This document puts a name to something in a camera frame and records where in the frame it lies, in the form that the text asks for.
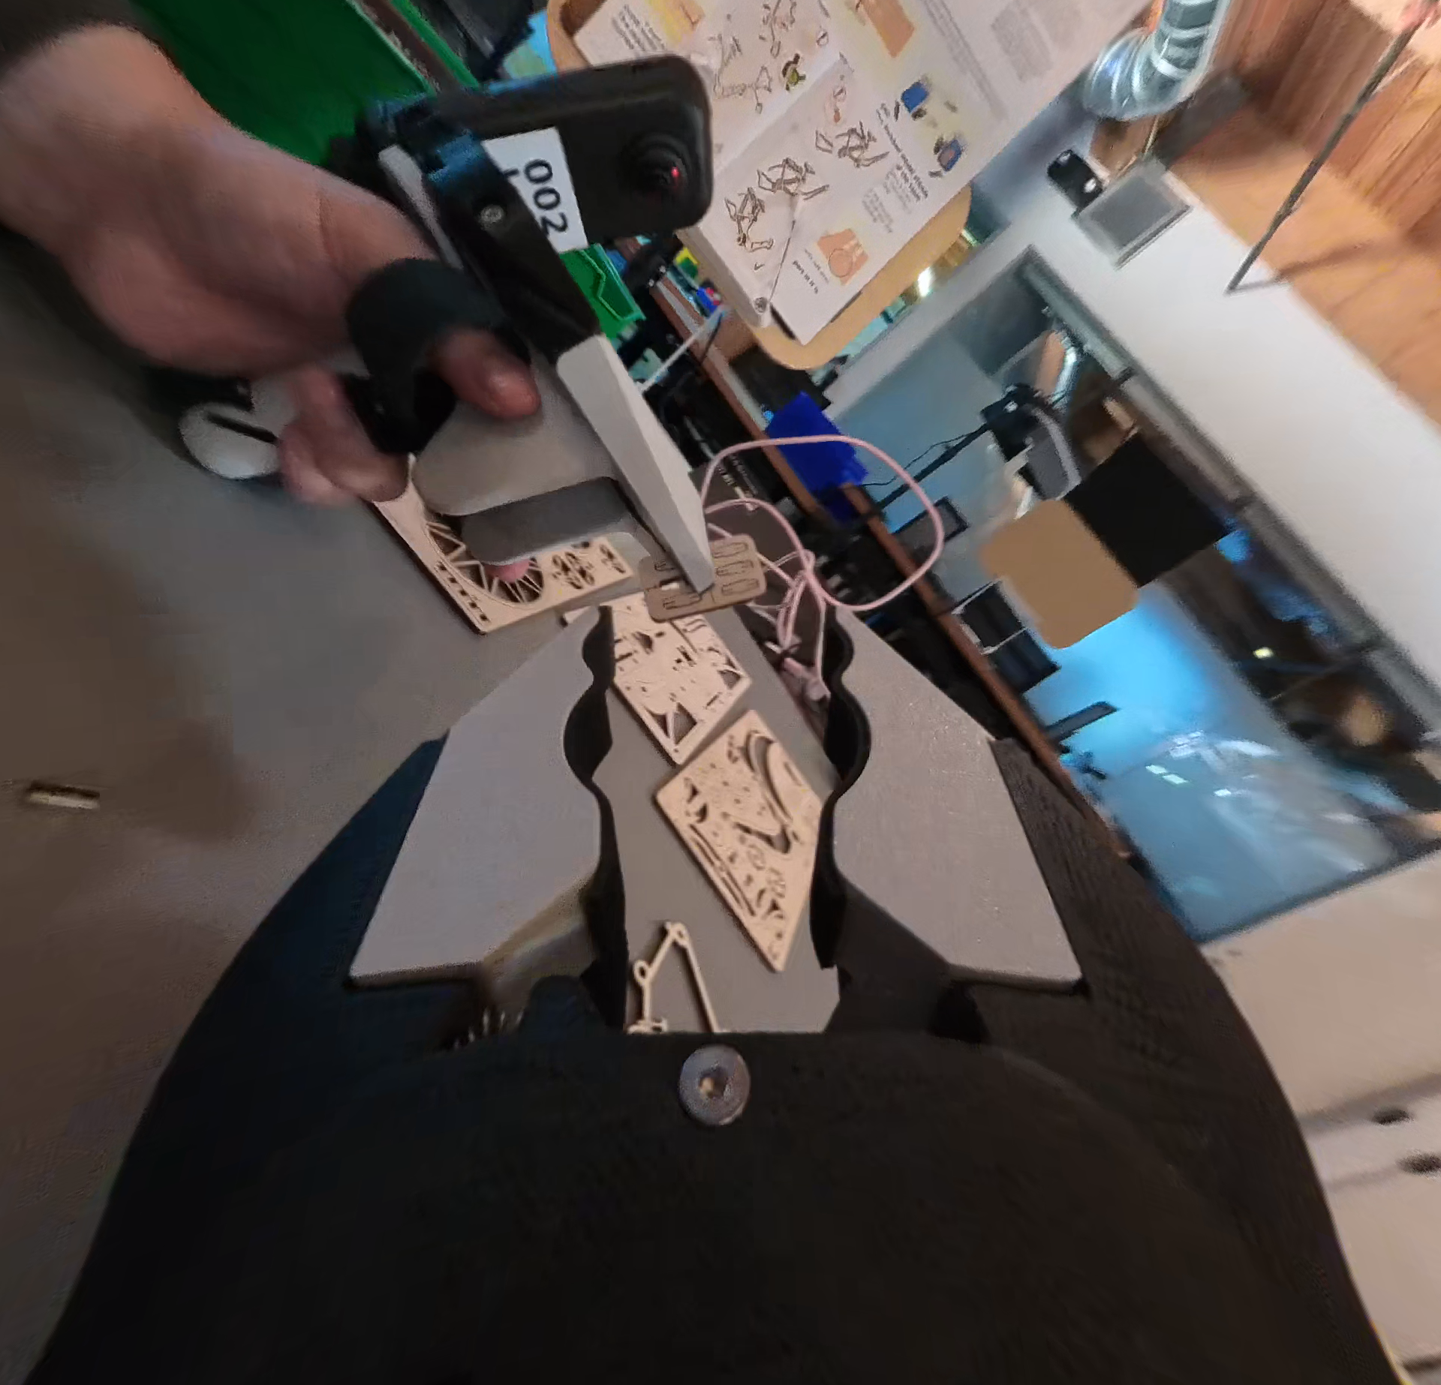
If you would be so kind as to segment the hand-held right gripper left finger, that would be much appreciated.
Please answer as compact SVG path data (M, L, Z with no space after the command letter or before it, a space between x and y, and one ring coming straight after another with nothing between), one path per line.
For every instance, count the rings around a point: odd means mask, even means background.
M541 980L581 975L625 1024L621 846L596 777L612 676L612 608L583 608L452 724L354 985L463 981L516 1017Z

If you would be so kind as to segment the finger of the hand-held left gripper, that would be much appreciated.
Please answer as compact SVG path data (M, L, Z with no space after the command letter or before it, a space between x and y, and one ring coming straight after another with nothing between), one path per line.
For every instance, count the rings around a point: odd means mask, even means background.
M715 584L690 469L604 334L564 349L554 374L612 461L621 490L695 593Z

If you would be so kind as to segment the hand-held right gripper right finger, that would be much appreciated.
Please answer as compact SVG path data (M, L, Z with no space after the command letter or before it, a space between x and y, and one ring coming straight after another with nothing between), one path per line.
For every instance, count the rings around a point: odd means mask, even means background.
M837 782L810 893L818 960L843 964L859 906L955 975L1079 985L995 737L850 611L828 617L824 665Z

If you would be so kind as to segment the thin wooden part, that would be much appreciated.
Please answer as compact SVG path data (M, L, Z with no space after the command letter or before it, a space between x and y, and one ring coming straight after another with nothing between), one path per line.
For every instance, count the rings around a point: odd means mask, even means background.
M728 604L715 593L715 586L695 589L690 579L680 571L680 566L658 557L647 557L637 566L637 582L643 593L647 611L661 624L675 624L683 617L701 617Z

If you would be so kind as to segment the person's left hand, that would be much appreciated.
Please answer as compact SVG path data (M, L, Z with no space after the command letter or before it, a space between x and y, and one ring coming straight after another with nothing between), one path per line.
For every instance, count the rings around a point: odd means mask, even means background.
M140 33L73 30L4 75L4 226L149 362L280 378L295 408L283 480L302 498L407 490L329 362L356 288L432 243L385 199L233 127Z

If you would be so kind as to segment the wooden sheet with wheel cutouts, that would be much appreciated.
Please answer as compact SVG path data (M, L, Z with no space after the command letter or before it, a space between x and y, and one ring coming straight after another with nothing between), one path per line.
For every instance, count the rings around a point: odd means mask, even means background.
M635 567L608 537L541 551L524 566L490 566L470 551L452 522L423 504L414 488L371 506L474 635L564 611L635 582Z

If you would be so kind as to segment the blue plastic bin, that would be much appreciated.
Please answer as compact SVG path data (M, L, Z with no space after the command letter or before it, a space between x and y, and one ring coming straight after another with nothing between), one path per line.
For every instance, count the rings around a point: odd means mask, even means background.
M810 393L795 393L768 415L768 439L782 439L785 461L813 493L868 480L868 462L857 447L839 439L826 408Z

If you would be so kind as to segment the wooden sheet with curved cutouts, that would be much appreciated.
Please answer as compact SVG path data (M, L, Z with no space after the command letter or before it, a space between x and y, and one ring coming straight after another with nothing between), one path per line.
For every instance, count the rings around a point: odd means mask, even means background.
M813 891L819 796L778 734L748 708L658 789L658 807L782 974Z

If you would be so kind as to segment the wooden linkage part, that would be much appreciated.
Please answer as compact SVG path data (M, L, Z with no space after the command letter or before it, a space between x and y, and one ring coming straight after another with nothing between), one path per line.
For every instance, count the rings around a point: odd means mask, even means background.
M688 924L683 924L683 920L666 920L651 955L641 956L629 964L629 980L637 993L637 1014L635 1014L635 1020L629 1020L625 1025L625 1032L626 1035L668 1035L672 1032L668 1017L655 1011L655 985L658 985L662 964L672 956L683 960L683 964L690 975L690 991L694 991L694 1000L701 1014L701 1025L710 1035L720 1035L724 1025L713 1006L713 996L710 996L708 980L705 980L701 962L699 962L699 952L694 946L694 934L690 934Z

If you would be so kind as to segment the large green plastic bin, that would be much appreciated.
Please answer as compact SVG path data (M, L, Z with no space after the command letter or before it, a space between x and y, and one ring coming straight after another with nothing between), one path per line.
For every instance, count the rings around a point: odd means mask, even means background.
M368 104L484 83L411 0L131 3L218 115L318 171Z

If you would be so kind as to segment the black monitor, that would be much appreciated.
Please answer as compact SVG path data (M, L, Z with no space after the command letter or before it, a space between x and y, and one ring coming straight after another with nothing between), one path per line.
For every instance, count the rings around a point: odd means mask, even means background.
M1229 533L1229 522L1140 433L1126 435L1064 502L1140 586Z

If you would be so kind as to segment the wooden sheet with frame cutouts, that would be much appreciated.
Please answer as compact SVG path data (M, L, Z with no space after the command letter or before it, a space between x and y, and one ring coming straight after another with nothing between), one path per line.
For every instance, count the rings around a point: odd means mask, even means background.
M683 766L748 691L750 676L705 615L655 621L641 593L608 600L612 691Z

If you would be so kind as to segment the wall air vent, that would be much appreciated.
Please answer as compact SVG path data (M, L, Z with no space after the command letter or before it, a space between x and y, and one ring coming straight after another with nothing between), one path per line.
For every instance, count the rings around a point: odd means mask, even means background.
M1194 199L1173 181L1170 171L1156 159L1144 159L1115 174L1075 214L1075 224L1113 266L1123 266L1189 208Z

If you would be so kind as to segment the silver ventilation duct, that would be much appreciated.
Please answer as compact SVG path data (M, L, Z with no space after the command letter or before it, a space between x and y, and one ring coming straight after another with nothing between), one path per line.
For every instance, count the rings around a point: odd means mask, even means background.
M1205 83L1234 0L1159 0L1156 22L1119 35L1079 83L1102 121L1144 121L1184 104Z

